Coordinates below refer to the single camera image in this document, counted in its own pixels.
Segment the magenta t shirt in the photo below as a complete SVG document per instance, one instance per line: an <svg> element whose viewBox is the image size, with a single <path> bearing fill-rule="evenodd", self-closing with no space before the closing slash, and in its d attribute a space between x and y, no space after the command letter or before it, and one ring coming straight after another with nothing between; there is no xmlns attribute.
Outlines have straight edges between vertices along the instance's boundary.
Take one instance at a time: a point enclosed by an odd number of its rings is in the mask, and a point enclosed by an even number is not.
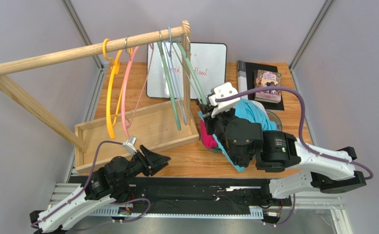
<svg viewBox="0 0 379 234"><path fill-rule="evenodd" d="M207 149L218 147L218 143L216 142L214 137L212 135L207 134L205 123L202 119L200 120L200 135L201 141Z"/></svg>

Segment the light blue t shirt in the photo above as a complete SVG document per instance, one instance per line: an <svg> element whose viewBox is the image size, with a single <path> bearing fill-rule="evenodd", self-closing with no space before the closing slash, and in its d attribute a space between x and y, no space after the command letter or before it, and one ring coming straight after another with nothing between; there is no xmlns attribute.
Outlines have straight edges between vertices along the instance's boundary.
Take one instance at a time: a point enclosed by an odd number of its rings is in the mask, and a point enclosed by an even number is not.
<svg viewBox="0 0 379 234"><path fill-rule="evenodd" d="M276 127L276 124L272 122L266 112L262 111L260 108L258 108L255 104L251 102L251 100L247 100L242 98L238 104L235 106L235 115L240 118L244 118L249 120L252 123L260 123L263 127L263 130L278 130ZM200 119L201 117L201 111L198 112L198 116ZM218 143L218 147L223 150L223 145L218 142L217 137L213 135L214 139ZM245 170L245 167L237 166L232 163L230 160L228 154L226 152L220 153L224 155L224 157L227 159L227 161L238 171L243 172Z"/></svg>

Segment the pink hanger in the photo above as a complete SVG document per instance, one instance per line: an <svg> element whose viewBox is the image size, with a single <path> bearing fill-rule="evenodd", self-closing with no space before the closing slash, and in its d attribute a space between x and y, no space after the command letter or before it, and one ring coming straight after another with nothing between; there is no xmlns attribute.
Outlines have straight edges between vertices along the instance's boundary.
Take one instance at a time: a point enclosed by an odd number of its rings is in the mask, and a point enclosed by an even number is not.
<svg viewBox="0 0 379 234"><path fill-rule="evenodd" d="M134 48L133 52L131 53L131 56L129 58L129 61L127 63L126 70L125 70L125 73L124 73L124 78L123 78L123 83L122 83L122 90L120 91L121 92L121 104L120 104L121 123L122 123L122 129L123 129L124 134L125 134L125 136L126 136L127 139L130 138L130 134L129 134L128 130L131 127L131 125L133 123L133 120L135 118L135 115L136 115L136 112L137 112L137 109L139 107L139 103L140 103L140 100L141 100L141 96L142 96L144 88L146 87L147 79L148 79L148 75L147 75L146 76L146 80L144 82L144 85L143 85L143 87L141 89L140 96L139 96L138 101L137 101L137 103L135 105L135 109L133 111L133 114L132 114L132 116L131 116L131 118L129 120L126 120L126 117L127 117L127 114L126 114L126 94L127 94L127 88L128 88L128 81L129 81L129 78L130 78L130 72L131 72L132 65L134 63L136 55L138 54L139 49L140 49L140 46L136 46Z"/></svg>

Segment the pale green hanger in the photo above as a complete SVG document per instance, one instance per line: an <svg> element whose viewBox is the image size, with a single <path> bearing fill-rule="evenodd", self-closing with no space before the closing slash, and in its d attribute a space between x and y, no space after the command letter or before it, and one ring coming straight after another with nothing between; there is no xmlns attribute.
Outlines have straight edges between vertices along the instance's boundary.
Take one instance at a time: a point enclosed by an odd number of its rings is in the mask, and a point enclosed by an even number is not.
<svg viewBox="0 0 379 234"><path fill-rule="evenodd" d="M186 74L189 76L188 81L190 82L192 87L195 89L195 94L196 94L196 97L197 97L199 103L206 105L207 104L206 95L204 94L204 92L201 88L201 85L200 85L198 77L195 73L194 67L190 61L190 55L191 55L190 50L189 51L185 50L185 48L183 46L184 42L191 44L190 39L186 33L183 33L182 36L183 36L183 39L181 39L180 41L175 39L175 40L173 40L173 43L177 44L177 46L181 52L181 55L182 55L181 63L182 63L182 65L185 63L185 65L188 67L187 69L184 69L184 70L186 71Z"/></svg>

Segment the sage green hanger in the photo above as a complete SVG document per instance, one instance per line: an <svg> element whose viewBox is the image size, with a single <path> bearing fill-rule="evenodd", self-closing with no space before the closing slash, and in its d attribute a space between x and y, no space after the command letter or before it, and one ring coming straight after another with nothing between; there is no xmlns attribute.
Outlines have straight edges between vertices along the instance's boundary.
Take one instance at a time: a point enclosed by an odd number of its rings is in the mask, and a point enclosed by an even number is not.
<svg viewBox="0 0 379 234"><path fill-rule="evenodd" d="M158 49L160 52L162 67L163 67L163 71L164 71L165 78L166 78L167 88L169 91L169 97L170 97L171 104L172 104L172 110L174 113L174 119L175 119L176 127L177 127L178 131L181 131L180 117L178 115L178 110L177 110L176 100L175 100L173 86L172 86L172 82L171 82L171 77L170 77L166 57L165 57L163 46L162 46L162 42L163 42L162 33L161 33L161 30L158 30L158 32L159 32L160 40L157 42L157 46L158 46Z"/></svg>

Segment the white t shirt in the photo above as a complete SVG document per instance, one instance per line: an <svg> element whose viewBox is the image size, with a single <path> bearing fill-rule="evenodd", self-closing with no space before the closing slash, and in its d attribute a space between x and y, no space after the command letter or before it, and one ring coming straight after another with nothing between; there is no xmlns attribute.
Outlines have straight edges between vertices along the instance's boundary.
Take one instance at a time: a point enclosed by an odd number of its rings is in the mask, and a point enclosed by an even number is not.
<svg viewBox="0 0 379 234"><path fill-rule="evenodd" d="M265 107L258 101L252 100L251 101L253 104L255 104L258 108L260 108L262 111L266 112Z"/></svg>

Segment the light blue wire hanger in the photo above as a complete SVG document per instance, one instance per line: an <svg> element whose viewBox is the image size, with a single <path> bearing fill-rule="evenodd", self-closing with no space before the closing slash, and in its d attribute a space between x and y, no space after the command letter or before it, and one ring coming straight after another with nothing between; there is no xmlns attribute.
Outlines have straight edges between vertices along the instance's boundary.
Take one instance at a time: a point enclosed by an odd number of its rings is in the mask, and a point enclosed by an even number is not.
<svg viewBox="0 0 379 234"><path fill-rule="evenodd" d="M187 117L185 114L184 106L183 106L183 96L180 92L179 84L178 84L178 79L176 75L176 70L174 67L173 63L173 58L172 58L172 47L173 47L173 40L172 40L172 35L171 35L171 28L168 27L168 39L169 39L169 47L166 45L166 39L163 39L162 46L164 50L164 54L166 57L170 77L171 77L171 82L173 86L173 91L174 91L174 96L175 100L178 101L178 106L181 112L181 116L183 118L183 123L187 125Z"/></svg>

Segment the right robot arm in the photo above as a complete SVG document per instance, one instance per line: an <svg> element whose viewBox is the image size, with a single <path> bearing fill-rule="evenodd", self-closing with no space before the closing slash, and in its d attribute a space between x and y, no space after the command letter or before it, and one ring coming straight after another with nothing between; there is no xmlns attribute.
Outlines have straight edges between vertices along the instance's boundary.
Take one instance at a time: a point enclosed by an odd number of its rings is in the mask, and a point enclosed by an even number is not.
<svg viewBox="0 0 379 234"><path fill-rule="evenodd" d="M354 167L357 157L352 147L317 153L292 134L264 130L260 123L236 116L235 108L213 115L211 104L198 106L207 134L215 136L233 165L246 168L255 159L256 169L267 173L281 173L287 168L300 170L261 183L262 199L284 199L307 191L342 194L367 185L363 172Z"/></svg>

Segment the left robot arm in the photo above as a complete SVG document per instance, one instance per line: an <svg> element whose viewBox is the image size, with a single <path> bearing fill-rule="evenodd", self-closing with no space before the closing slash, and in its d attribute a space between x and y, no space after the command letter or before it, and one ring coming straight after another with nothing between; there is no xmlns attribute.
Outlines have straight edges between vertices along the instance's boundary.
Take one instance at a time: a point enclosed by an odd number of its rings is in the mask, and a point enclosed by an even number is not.
<svg viewBox="0 0 379 234"><path fill-rule="evenodd" d="M131 159L116 156L91 173L85 184L79 185L54 207L31 212L31 226L38 234L64 234L95 210L126 199L130 179L139 174L153 176L170 160L170 157L154 153L143 145Z"/></svg>

